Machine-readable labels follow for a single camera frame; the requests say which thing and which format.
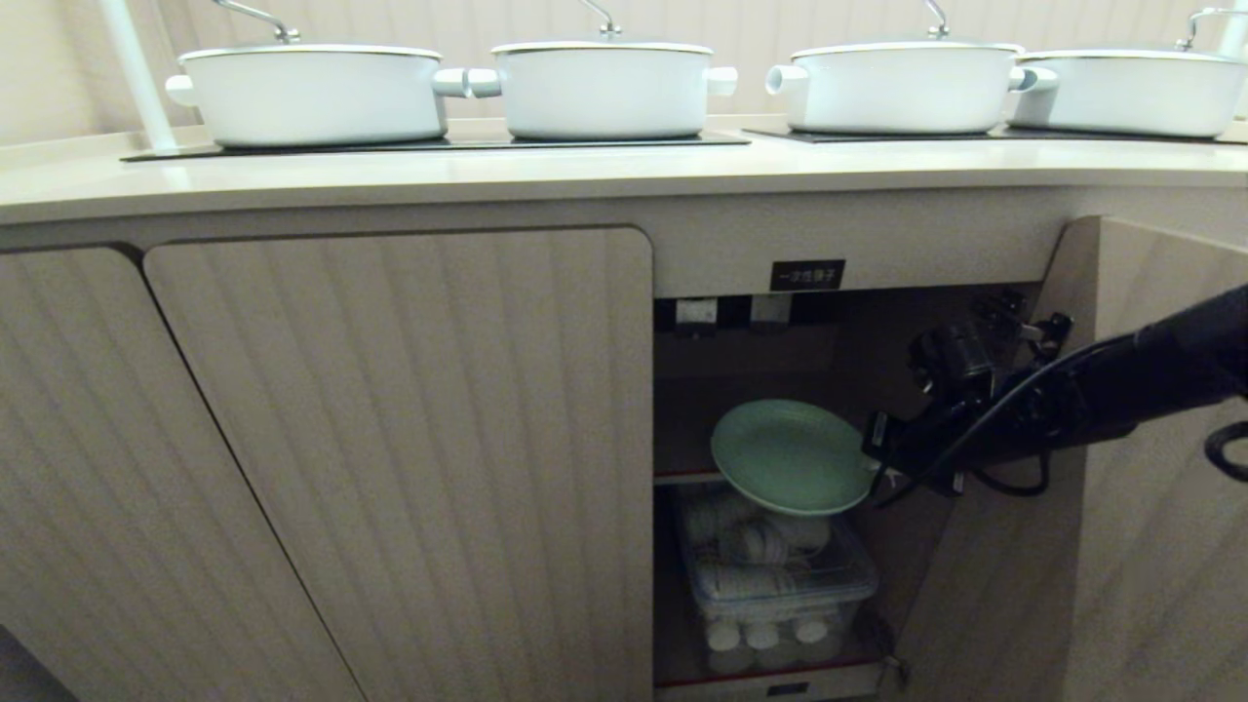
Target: clear plastic bin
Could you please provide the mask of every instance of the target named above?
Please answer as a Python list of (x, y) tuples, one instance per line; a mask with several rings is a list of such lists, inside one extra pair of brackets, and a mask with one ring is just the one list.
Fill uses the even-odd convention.
[(776, 515), (708, 486), (680, 490), (676, 506), (685, 570), (715, 656), (743, 647), (760, 662), (785, 658), (787, 648), (796, 660), (836, 656), (880, 583), (844, 518)]

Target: white pot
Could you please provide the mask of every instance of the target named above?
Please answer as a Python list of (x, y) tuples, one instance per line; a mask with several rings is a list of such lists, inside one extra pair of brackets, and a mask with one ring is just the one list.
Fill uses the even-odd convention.
[(443, 96), (467, 97), (463, 69), (421, 49), (291, 44), (193, 51), (165, 84), (200, 109), (222, 146), (300, 146), (432, 139)]
[(497, 71), (469, 71), (472, 94), (503, 95), (507, 129), (523, 139), (691, 136), (706, 96), (736, 90), (736, 69), (710, 67), (711, 50), (689, 44), (545, 41), (494, 56)]
[(1038, 74), (1015, 71), (1012, 44), (947, 40), (810, 49), (768, 74), (771, 95), (787, 96), (789, 126), (802, 131), (968, 134), (996, 126), (1011, 89)]
[(1057, 81), (1018, 101), (1011, 125), (1214, 137), (1231, 126), (1248, 64), (1183, 51), (1043, 51), (1021, 65)]

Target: black cooktop surface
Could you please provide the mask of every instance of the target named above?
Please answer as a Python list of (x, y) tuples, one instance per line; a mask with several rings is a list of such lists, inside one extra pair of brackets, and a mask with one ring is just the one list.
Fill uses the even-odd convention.
[(295, 154), (371, 154), (378, 151), (468, 151), (487, 149), (572, 149), (572, 147), (615, 147), (615, 146), (723, 146), (749, 144), (749, 139), (730, 136), (715, 131), (704, 131), (696, 136), (676, 139), (634, 139), (617, 141), (548, 141), (537, 139), (495, 137), (452, 137), (426, 139), (421, 141), (396, 141), (388, 144), (347, 144), (322, 146), (281, 146), (262, 149), (223, 147), (216, 144), (191, 146), (176, 154), (140, 154), (122, 159), (127, 162), (170, 161), (177, 159), (216, 159), (223, 156), (286, 156)]
[(1111, 134), (1098, 131), (1068, 131), (1056, 129), (1022, 129), (998, 126), (988, 132), (975, 134), (825, 134), (797, 131), (790, 129), (746, 129), (753, 134), (779, 136), (806, 144), (845, 144), (854, 141), (982, 141), (982, 140), (1053, 140), (1053, 141), (1169, 141), (1179, 144), (1239, 144), (1237, 141), (1217, 141), (1213, 139), (1192, 139), (1186, 136), (1157, 136), (1148, 134)]

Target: pot handle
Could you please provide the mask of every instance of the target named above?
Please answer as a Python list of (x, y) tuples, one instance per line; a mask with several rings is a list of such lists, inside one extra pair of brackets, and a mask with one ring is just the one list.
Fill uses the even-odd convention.
[(493, 69), (468, 69), (468, 91), (473, 97), (498, 97), (503, 94), (503, 84), (498, 71)]
[(188, 75), (170, 76), (165, 81), (165, 94), (168, 99), (183, 107), (196, 107), (200, 101), (195, 97), (195, 84)]
[(472, 97), (467, 69), (442, 69), (433, 74), (433, 94), (442, 97)]
[(706, 69), (706, 94), (721, 95), (724, 97), (736, 92), (736, 69), (720, 66)]
[(806, 86), (810, 74), (801, 66), (771, 66), (768, 71), (768, 95), (784, 95), (795, 92)]
[(1011, 92), (1041, 92), (1053, 90), (1061, 81), (1057, 72), (1048, 69), (1015, 66), (1010, 71)]
[(1232, 10), (1229, 7), (1206, 7), (1203, 10), (1197, 10), (1187, 17), (1187, 36), (1179, 39), (1174, 42), (1174, 47), (1179, 51), (1191, 51), (1192, 46), (1196, 45), (1196, 22), (1201, 17), (1209, 17), (1213, 15), (1238, 15), (1242, 17), (1248, 17), (1248, 10), (1237, 9)]

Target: white pole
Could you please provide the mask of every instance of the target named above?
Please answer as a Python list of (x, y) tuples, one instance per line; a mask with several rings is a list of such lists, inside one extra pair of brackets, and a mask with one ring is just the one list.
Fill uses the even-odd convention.
[[(1236, 0), (1234, 9), (1248, 12), (1248, 0)], [(1222, 31), (1222, 41), (1218, 42), (1218, 54), (1228, 59), (1239, 59), (1243, 56), (1244, 44), (1248, 44), (1248, 17), (1231, 15), (1227, 17), (1227, 27)]]
[(173, 140), (173, 130), (168, 126), (168, 116), (160, 104), (160, 94), (152, 85), (152, 74), (147, 69), (147, 59), (144, 57), (142, 45), (139, 44), (139, 32), (135, 31), (135, 22), (130, 17), (130, 7), (126, 0), (100, 0), (104, 10), (105, 24), (109, 25), (109, 34), (112, 35), (112, 46), (121, 60), (121, 69), (126, 74), (126, 82), (130, 85), (130, 95), (139, 107), (139, 117), (144, 121), (147, 131), (147, 142), (156, 154), (172, 154), (177, 151), (177, 142)]

